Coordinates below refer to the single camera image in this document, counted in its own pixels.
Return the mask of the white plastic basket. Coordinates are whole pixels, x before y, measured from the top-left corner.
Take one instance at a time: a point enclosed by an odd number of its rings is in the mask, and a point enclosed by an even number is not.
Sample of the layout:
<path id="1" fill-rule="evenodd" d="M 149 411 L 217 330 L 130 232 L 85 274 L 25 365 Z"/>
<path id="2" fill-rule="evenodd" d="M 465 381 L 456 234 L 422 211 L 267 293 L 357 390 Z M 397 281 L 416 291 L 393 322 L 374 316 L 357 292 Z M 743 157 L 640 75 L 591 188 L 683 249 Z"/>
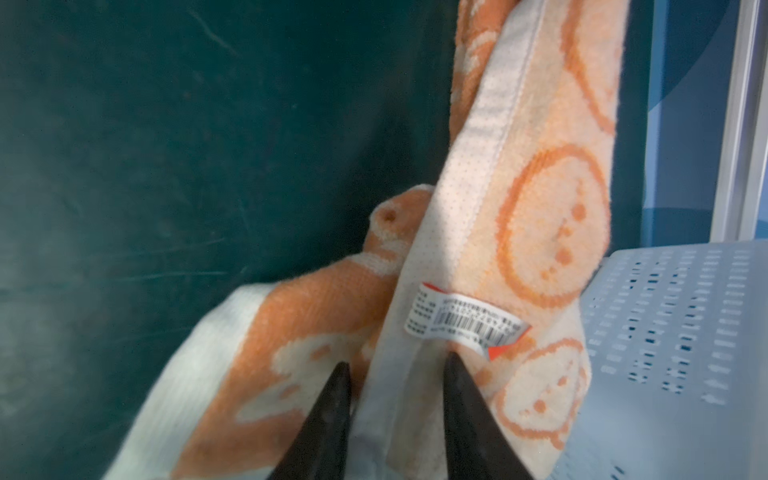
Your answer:
<path id="1" fill-rule="evenodd" d="M 556 479 L 767 475 L 767 244 L 621 250 L 581 297 L 592 365 Z"/>

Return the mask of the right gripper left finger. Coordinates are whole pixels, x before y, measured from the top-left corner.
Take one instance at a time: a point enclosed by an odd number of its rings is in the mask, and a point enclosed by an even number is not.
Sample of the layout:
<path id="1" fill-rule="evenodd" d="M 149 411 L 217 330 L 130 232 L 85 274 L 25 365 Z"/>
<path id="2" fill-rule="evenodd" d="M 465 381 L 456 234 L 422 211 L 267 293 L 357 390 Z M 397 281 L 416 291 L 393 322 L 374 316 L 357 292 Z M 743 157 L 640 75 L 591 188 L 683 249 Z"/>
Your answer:
<path id="1" fill-rule="evenodd" d="M 345 477 L 351 424 L 351 374 L 339 362 L 271 480 L 342 480 Z"/>

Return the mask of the right aluminium frame post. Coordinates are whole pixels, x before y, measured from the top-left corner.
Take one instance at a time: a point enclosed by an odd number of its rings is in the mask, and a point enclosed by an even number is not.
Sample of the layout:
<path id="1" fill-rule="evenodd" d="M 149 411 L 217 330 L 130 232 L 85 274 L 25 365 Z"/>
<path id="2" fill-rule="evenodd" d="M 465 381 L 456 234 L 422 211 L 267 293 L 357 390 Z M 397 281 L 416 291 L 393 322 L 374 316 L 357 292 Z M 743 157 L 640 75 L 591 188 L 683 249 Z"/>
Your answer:
<path id="1" fill-rule="evenodd" d="M 741 1 L 709 240 L 756 238 L 767 172 L 767 3 Z"/>

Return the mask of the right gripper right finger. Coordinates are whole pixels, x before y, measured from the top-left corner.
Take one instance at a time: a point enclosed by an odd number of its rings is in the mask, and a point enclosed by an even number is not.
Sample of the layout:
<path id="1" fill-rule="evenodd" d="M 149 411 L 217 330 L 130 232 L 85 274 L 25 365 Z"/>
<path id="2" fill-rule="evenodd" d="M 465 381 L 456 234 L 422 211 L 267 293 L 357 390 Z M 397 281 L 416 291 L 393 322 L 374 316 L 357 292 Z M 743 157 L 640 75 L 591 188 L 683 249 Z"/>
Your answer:
<path id="1" fill-rule="evenodd" d="M 459 354 L 443 369 L 443 417 L 449 480 L 532 480 Z"/>

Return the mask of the orange patterned towel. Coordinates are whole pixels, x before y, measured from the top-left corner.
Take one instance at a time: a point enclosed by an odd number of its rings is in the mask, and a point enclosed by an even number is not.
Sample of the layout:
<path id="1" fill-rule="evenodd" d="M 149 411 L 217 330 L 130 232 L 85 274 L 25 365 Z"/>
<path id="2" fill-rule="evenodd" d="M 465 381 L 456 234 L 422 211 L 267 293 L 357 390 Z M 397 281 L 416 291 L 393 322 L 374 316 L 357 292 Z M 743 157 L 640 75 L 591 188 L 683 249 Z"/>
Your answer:
<path id="1" fill-rule="evenodd" d="M 626 1 L 463 1 L 435 185 L 377 206 L 362 249 L 244 285 L 172 356 L 109 479 L 269 479 L 350 365 L 343 479 L 448 479 L 460 355 L 533 479 L 591 381 L 579 298 L 610 243 Z"/>

